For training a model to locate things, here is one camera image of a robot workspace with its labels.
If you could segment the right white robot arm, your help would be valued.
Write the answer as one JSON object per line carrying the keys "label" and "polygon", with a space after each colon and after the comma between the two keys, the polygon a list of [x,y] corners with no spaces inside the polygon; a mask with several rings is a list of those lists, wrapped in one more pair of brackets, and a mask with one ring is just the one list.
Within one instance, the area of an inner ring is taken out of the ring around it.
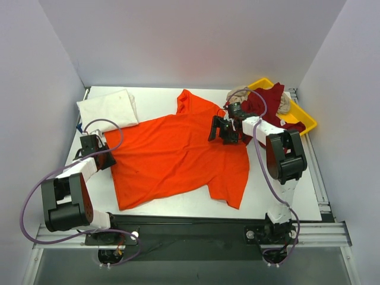
{"label": "right white robot arm", "polygon": [[240,103],[229,104],[225,111],[224,117],[213,116],[208,140],[220,137],[224,143],[236,144],[243,137],[253,138],[262,173],[274,196],[266,213],[271,223],[263,227],[263,235],[269,242],[277,242],[284,236],[282,224],[290,223],[294,216],[295,189],[308,166],[300,134],[244,112]]}

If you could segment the orange t shirt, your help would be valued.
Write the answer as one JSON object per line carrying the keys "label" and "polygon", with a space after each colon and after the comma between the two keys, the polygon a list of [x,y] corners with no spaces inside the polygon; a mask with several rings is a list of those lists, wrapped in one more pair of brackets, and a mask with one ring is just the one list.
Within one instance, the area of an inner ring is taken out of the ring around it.
{"label": "orange t shirt", "polygon": [[249,176],[246,145],[208,141],[219,107],[188,90],[174,115],[105,134],[116,164],[111,173],[120,210],[207,186],[210,197],[238,209]]}

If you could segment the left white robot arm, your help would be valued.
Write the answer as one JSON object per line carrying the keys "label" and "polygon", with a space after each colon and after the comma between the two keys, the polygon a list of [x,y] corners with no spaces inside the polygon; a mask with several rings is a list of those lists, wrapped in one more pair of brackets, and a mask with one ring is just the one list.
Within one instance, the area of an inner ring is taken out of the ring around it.
{"label": "left white robot arm", "polygon": [[45,225],[51,232],[99,230],[99,238],[111,245],[119,240],[120,230],[111,224],[110,214],[94,209],[86,182],[116,160],[98,135],[82,136],[80,143],[75,165],[41,184]]}

